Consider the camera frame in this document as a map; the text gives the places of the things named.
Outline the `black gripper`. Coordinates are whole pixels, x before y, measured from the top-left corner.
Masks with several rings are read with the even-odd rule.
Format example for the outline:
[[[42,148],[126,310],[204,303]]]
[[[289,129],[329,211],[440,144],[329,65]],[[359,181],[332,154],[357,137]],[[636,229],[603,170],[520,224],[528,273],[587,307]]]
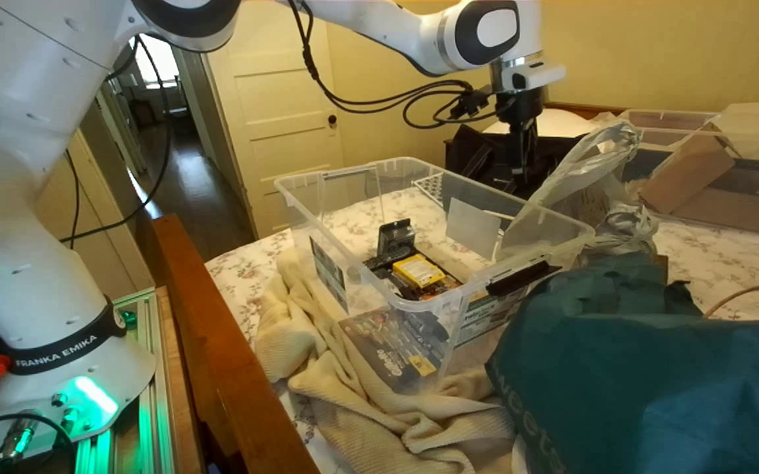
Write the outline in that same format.
[[[498,121],[508,127],[508,137],[528,148],[537,137],[537,116],[544,114],[544,91],[500,91],[495,104]]]

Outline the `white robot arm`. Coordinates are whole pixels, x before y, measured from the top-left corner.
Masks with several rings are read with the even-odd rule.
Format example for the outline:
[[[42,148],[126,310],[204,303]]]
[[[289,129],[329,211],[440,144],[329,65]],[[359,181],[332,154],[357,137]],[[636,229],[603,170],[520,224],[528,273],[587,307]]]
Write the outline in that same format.
[[[217,49],[239,4],[0,0],[0,465],[110,432],[152,381],[156,358],[36,203],[134,37]]]

